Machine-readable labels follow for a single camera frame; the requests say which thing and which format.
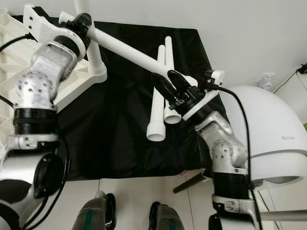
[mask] white bracket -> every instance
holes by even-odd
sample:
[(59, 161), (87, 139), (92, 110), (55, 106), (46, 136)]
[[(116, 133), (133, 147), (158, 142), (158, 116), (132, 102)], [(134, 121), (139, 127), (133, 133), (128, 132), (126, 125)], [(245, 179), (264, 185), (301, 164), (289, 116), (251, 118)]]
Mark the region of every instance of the white bracket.
[(28, 31), (33, 37), (40, 43), (46, 44), (54, 40), (57, 36), (66, 36), (76, 43), (79, 48), (80, 54), (78, 60), (82, 60), (85, 56), (86, 49), (81, 38), (73, 31), (56, 27), (48, 22), (48, 20), (39, 16), (33, 9), (33, 5), (24, 6), (24, 25), (28, 28)]
[[(221, 85), (225, 77), (225, 72), (220, 70), (215, 70), (212, 73), (211, 77), (214, 78), (215, 85)], [(198, 102), (192, 109), (190, 109), (186, 114), (184, 114), (182, 119), (185, 121), (188, 120), (218, 94), (219, 94), (218, 90), (212, 90), (210, 92), (207, 92), (205, 97), (200, 102)]]

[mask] connector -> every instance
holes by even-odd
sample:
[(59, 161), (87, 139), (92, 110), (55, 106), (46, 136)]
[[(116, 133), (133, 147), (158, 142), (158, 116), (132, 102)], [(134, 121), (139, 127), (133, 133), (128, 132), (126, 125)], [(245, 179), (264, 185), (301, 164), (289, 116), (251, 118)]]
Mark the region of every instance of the connector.
[(306, 63), (306, 64), (302, 64), (302, 67), (299, 68), (297, 71), (298, 71), (300, 74), (305, 74), (305, 73), (307, 73), (307, 63)]

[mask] white rod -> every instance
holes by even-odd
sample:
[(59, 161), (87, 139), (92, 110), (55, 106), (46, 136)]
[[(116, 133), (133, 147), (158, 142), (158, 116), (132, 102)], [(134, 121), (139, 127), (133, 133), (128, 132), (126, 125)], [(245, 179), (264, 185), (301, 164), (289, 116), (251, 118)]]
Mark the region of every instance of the white rod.
[[(158, 49), (158, 62), (165, 63), (165, 46), (161, 45)], [(165, 139), (165, 125), (163, 120), (164, 97), (154, 87), (153, 103), (150, 122), (147, 126), (146, 136), (151, 141), (162, 141)]]
[[(74, 3), (77, 14), (88, 13), (89, 15), (91, 15), (88, 0), (74, 0)], [(93, 17), (91, 28), (93, 30), (95, 29)], [(89, 61), (88, 72), (92, 76), (100, 76), (102, 78), (102, 82), (104, 82), (107, 79), (106, 66), (101, 60), (98, 43), (95, 41), (91, 41), (87, 48), (86, 54)]]
[(307, 221), (307, 210), (260, 212), (263, 221)]
[[(174, 69), (172, 38), (169, 36), (165, 38), (165, 65), (170, 69)], [(181, 120), (180, 114), (175, 110), (169, 109), (169, 103), (167, 100), (165, 100), (164, 120), (168, 124), (176, 124)]]
[(130, 47), (129, 45), (117, 40), (105, 32), (98, 29), (93, 29), (92, 27), (88, 30), (87, 36), (108, 50), (129, 61), (132, 61), (150, 72), (158, 73), (169, 80), (167, 72), (170, 70), (170, 68), (140, 52), (139, 50)]

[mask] floor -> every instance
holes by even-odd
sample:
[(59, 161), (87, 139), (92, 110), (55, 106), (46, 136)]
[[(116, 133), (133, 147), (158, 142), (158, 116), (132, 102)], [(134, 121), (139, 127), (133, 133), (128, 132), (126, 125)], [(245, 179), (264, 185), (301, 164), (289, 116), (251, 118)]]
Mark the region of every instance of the floor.
[[(261, 191), (270, 211), (306, 210), (307, 178), (294, 184)], [(307, 222), (277, 222), (275, 230), (305, 230)]]
[(172, 191), (196, 173), (189, 172), (184, 176), (68, 182), (54, 210), (37, 230), (70, 230), (80, 208), (95, 196), (98, 189), (113, 193), (116, 197), (118, 230), (147, 230), (149, 209), (154, 201), (173, 207), (181, 217), (185, 230), (207, 230), (209, 216), (215, 213), (211, 202), (212, 182), (199, 183), (178, 194)]

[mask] wall outlet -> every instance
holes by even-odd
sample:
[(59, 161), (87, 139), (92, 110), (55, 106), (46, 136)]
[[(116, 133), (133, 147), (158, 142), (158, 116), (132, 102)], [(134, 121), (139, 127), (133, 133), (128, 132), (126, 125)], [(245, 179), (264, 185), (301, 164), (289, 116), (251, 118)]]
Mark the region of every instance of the wall outlet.
[(264, 72), (262, 73), (262, 75), (260, 75), (259, 77), (255, 78), (255, 83), (259, 83), (263, 77), (271, 77), (272, 79), (274, 78), (275, 73), (274, 72)]
[(259, 82), (258, 87), (269, 90), (273, 86), (272, 77), (264, 76)]

